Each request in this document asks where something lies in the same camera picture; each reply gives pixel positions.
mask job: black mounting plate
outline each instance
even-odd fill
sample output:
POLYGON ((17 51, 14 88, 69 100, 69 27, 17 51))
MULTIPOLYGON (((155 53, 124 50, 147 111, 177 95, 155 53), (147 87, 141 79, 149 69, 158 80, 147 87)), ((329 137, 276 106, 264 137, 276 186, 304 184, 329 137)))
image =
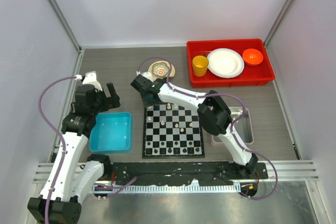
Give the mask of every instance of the black mounting plate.
MULTIPOLYGON (((133 177, 133 185, 189 185, 197 179, 200 186, 232 185, 233 179, 244 179, 232 162, 136 162, 113 163, 117 185, 125 185, 133 177)), ((267 179, 265 163, 257 163, 259 179, 267 179)))

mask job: yellow cup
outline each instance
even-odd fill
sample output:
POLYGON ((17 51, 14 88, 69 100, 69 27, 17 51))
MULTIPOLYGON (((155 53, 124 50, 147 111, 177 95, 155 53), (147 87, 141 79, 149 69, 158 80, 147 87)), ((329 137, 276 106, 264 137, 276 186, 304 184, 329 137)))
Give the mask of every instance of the yellow cup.
POLYGON ((206 57, 202 55, 196 56, 192 63, 194 76, 201 77, 205 75, 208 65, 209 60, 206 57))

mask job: blue plastic tray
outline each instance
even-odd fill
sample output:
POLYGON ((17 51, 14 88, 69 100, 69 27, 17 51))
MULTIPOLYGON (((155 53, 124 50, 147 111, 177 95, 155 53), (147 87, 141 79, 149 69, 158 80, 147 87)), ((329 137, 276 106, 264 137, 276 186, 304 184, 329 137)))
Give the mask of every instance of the blue plastic tray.
POLYGON ((95 153, 127 153, 131 150, 132 116, 128 112, 104 113, 96 117, 89 148, 95 153))

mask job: metal floor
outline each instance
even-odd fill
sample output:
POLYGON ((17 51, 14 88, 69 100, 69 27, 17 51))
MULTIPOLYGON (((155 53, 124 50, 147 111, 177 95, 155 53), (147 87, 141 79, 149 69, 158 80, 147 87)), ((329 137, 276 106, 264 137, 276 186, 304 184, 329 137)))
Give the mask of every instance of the metal floor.
MULTIPOLYGON (((80 73, 96 71, 100 83, 107 91, 106 83, 113 82, 120 97, 121 106, 111 112, 130 112, 133 120, 132 151, 128 154, 110 155, 113 162, 141 162, 143 139, 143 105, 140 94, 130 83, 135 78, 135 72, 140 63, 150 57, 165 57, 175 66, 176 75, 172 83, 187 89, 191 88, 185 47, 157 48, 114 48, 86 49, 80 68, 80 73)), ((141 71, 147 71, 148 62, 141 71)), ((266 86, 213 88, 217 92, 232 93, 240 97, 247 105, 252 123, 254 143, 252 150, 263 153, 271 160, 296 160, 292 142, 280 108, 273 83, 266 86)), ((208 92, 210 89, 193 89, 208 92)), ((225 99, 229 106, 237 106, 232 99, 225 99)), ((205 158, 189 159, 188 161, 229 161, 230 153, 225 147, 213 147, 209 142, 209 134, 203 131, 205 158)), ((88 147, 82 152, 79 162, 85 162, 91 154, 88 147)), ((166 159, 147 159, 146 161, 167 161, 166 159)), ((170 159, 170 161, 186 161, 186 159, 170 159)))
MULTIPOLYGON (((257 196, 273 189, 260 182, 257 196)), ((79 224, 315 224, 318 223, 305 182, 280 182, 265 200, 238 193, 133 194, 98 201, 92 194, 82 207, 79 224)))

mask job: orange bowl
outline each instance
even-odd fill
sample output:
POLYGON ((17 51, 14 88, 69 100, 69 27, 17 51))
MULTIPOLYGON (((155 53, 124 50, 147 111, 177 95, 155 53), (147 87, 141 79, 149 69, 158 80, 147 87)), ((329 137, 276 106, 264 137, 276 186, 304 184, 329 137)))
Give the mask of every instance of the orange bowl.
POLYGON ((264 60, 264 56, 257 49, 250 48, 250 49, 246 49, 243 52, 243 60, 248 65, 256 66, 262 63, 262 61, 264 60))

